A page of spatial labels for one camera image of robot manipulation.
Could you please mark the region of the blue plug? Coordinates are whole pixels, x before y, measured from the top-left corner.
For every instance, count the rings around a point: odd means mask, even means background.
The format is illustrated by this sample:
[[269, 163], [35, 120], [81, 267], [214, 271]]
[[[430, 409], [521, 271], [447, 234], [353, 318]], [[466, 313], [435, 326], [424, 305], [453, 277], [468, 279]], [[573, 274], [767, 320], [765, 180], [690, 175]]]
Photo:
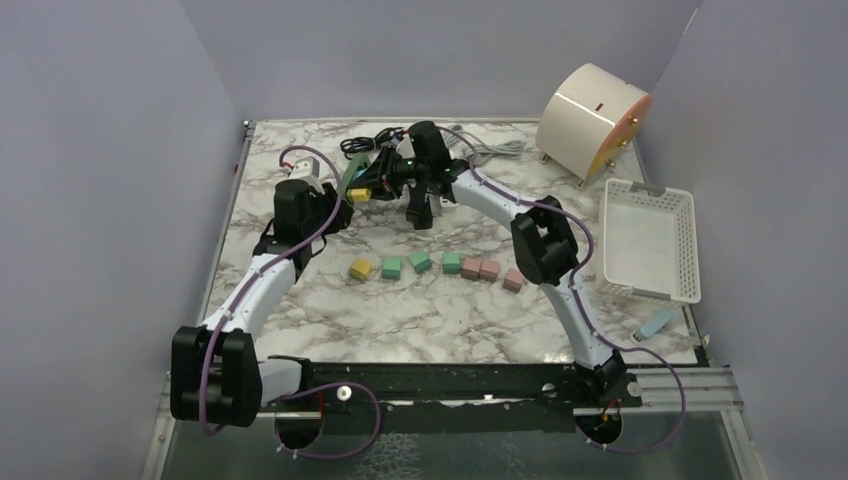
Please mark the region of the blue plug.
[[365, 182], [365, 172], [359, 172], [350, 182], [351, 188], [361, 188]]

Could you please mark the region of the yellow plug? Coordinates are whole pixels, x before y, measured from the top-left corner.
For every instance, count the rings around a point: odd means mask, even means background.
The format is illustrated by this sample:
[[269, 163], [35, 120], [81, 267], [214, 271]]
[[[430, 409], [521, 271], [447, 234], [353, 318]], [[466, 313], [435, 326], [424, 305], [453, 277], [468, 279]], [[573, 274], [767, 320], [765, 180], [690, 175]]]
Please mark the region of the yellow plug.
[[370, 275], [374, 270], [374, 265], [367, 259], [357, 258], [355, 259], [348, 270], [348, 275], [350, 278], [364, 283], [366, 282]]
[[352, 188], [347, 191], [347, 200], [351, 204], [359, 204], [367, 202], [371, 199], [372, 190], [370, 188]]

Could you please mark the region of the green power strip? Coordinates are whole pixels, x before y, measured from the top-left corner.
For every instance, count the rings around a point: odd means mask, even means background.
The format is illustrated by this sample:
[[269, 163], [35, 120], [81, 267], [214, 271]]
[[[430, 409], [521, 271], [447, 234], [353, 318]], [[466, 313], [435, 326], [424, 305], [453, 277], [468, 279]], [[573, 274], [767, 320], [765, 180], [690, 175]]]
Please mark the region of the green power strip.
[[350, 159], [341, 180], [339, 191], [342, 196], [347, 197], [351, 182], [362, 174], [370, 165], [369, 156], [366, 153], [354, 154]]

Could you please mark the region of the green plug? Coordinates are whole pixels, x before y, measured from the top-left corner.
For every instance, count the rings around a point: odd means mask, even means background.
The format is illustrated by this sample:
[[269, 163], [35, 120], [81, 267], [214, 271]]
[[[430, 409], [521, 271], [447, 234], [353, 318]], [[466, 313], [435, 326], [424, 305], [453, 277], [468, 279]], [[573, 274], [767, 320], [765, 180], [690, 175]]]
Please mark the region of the green plug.
[[459, 253], [446, 251], [442, 255], [442, 271], [447, 275], [457, 275], [461, 272], [462, 260]]
[[422, 274], [432, 268], [432, 260], [423, 250], [413, 252], [408, 256], [408, 260], [416, 274]]
[[381, 266], [381, 278], [385, 280], [399, 280], [402, 275], [402, 261], [398, 257], [389, 257], [383, 260]]

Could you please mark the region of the pink plug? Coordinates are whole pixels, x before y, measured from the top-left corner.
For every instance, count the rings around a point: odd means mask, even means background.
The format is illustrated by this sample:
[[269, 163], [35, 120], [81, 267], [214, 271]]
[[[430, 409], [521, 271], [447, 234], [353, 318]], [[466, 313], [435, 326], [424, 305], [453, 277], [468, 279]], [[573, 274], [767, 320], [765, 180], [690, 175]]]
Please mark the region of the pink plug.
[[467, 257], [462, 260], [460, 275], [464, 279], [478, 280], [482, 261], [478, 258]]
[[503, 278], [502, 287], [513, 293], [519, 293], [526, 284], [522, 273], [516, 268], [509, 268]]
[[498, 280], [501, 272], [501, 264], [497, 260], [484, 259], [479, 268], [479, 278], [491, 283]]

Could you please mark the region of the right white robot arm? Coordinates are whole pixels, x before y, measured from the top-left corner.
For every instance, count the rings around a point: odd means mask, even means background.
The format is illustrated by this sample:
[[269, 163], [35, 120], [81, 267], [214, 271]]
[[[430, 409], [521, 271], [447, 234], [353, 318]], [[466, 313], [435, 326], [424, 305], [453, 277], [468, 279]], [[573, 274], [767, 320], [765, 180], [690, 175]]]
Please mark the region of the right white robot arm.
[[407, 193], [406, 218], [417, 230], [432, 226], [433, 196], [470, 207], [508, 229], [516, 265], [553, 305], [574, 355], [575, 391], [587, 405], [612, 399], [627, 367], [619, 348], [603, 337], [583, 292], [578, 242], [572, 228], [586, 226], [547, 196], [534, 200], [487, 177], [479, 154], [452, 156], [444, 137], [449, 129], [419, 121], [379, 145], [375, 159], [359, 152], [349, 157], [343, 192], [346, 200], [395, 200]]

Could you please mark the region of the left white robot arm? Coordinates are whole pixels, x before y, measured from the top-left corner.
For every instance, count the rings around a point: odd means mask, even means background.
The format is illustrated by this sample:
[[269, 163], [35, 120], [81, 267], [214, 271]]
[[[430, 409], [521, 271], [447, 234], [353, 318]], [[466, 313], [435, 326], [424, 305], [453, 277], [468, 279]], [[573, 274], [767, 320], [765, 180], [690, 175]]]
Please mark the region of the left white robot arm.
[[254, 342], [282, 297], [313, 257], [312, 243], [347, 228], [353, 209], [334, 186], [283, 180], [274, 215], [253, 248], [244, 278], [198, 326], [182, 326], [171, 343], [170, 412], [178, 420], [247, 427], [261, 406], [278, 398], [298, 411], [313, 401], [306, 361], [285, 357], [262, 364]]

